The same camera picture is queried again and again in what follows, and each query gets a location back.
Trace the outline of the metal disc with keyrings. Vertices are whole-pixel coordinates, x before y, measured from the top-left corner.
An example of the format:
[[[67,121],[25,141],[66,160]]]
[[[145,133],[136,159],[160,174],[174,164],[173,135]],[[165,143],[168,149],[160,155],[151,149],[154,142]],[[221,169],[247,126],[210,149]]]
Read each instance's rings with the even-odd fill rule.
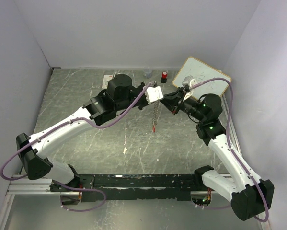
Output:
[[[155,126],[157,124],[158,108],[159,108],[159,101],[156,101],[154,103],[154,108],[153,108],[153,117],[152,117],[152,127],[153,128],[155,128]]]

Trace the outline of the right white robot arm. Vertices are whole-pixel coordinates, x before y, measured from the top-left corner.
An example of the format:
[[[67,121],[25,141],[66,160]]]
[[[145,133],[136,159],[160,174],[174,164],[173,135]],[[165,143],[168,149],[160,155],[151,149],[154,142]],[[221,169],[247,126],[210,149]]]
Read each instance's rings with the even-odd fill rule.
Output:
[[[216,153],[231,175],[228,180],[212,167],[204,166],[195,170],[194,187],[200,191],[208,187],[219,193],[229,201],[240,220],[265,213],[262,221],[267,222],[274,185],[255,173],[233,145],[229,129],[218,118],[222,113],[221,98],[212,93],[204,94],[198,100],[187,98],[186,90],[179,88],[164,95],[161,103],[174,115],[182,111],[199,121],[196,124],[199,138]]]

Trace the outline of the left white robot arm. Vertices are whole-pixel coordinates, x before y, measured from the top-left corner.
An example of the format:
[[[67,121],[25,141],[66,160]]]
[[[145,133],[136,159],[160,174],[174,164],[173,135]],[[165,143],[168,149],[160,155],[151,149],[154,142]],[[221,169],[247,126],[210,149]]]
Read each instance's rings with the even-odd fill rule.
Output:
[[[142,109],[150,104],[147,90],[155,84],[132,85],[132,79],[118,74],[101,90],[67,118],[28,136],[17,136],[18,156],[30,180],[49,178],[62,183],[68,191],[79,187],[80,180],[73,166],[60,163],[50,157],[51,152],[67,141],[94,127],[105,129],[121,120],[133,107]]]

